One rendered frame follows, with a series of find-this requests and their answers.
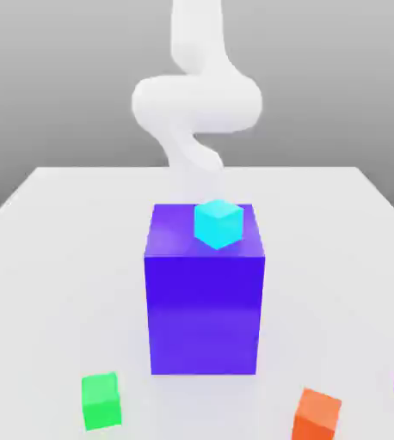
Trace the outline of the large purple box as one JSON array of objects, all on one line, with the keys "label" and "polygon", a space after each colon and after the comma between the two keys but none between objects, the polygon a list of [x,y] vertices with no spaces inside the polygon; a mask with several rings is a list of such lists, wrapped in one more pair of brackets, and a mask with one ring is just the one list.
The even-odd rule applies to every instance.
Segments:
[{"label": "large purple box", "polygon": [[194,206],[156,204],[145,247],[154,375],[256,372],[265,253],[252,205],[243,239],[215,250],[194,237]]}]

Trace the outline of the small orange cube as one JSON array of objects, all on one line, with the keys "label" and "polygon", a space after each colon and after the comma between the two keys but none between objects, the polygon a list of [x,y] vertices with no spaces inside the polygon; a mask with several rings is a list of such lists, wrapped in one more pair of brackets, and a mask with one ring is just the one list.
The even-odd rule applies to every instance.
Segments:
[{"label": "small orange cube", "polygon": [[305,388],[292,426],[292,440],[333,440],[342,401]]}]

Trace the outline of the small cyan cube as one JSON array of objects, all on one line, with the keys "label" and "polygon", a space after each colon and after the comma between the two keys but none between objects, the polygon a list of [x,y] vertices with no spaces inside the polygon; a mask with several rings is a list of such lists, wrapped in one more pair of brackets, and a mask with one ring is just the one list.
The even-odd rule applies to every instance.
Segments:
[{"label": "small cyan cube", "polygon": [[243,239],[244,208],[216,199],[194,207],[194,237],[213,249]]}]

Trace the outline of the small green cube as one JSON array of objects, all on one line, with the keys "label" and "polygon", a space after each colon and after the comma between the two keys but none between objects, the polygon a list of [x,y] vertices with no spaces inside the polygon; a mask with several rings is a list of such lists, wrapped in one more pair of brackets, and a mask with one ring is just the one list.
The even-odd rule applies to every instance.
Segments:
[{"label": "small green cube", "polygon": [[115,372],[82,378],[82,410],[87,431],[122,424],[118,376]]}]

